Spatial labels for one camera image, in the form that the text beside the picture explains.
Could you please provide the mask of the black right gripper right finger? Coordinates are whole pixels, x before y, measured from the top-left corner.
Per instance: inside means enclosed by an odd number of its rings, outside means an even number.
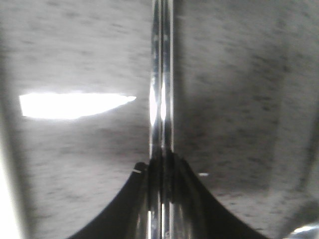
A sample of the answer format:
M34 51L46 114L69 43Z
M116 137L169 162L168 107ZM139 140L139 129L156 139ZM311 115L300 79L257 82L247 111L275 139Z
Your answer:
M174 155L174 239L265 239L209 192L188 162Z

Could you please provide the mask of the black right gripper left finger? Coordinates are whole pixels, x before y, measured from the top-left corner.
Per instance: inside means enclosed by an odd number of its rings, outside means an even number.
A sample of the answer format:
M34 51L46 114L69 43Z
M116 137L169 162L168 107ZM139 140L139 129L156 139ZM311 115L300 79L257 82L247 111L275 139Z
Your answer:
M147 165L135 164L125 185L104 210L85 227L71 235L71 239L124 239L129 227L136 223L143 187L146 185Z

